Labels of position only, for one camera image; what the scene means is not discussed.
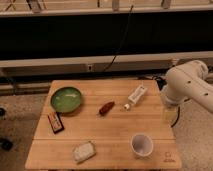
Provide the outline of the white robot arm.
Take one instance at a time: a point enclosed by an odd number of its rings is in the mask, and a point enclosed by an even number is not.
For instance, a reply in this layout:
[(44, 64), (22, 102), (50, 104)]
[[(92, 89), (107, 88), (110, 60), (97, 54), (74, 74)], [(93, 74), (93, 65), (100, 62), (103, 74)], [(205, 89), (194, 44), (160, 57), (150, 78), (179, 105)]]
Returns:
[(166, 84), (160, 91), (160, 97), (167, 123), (175, 123), (175, 118), (179, 117), (179, 106), (185, 97), (213, 114), (213, 86), (205, 81), (207, 75), (208, 67), (201, 60), (177, 65), (166, 72)]

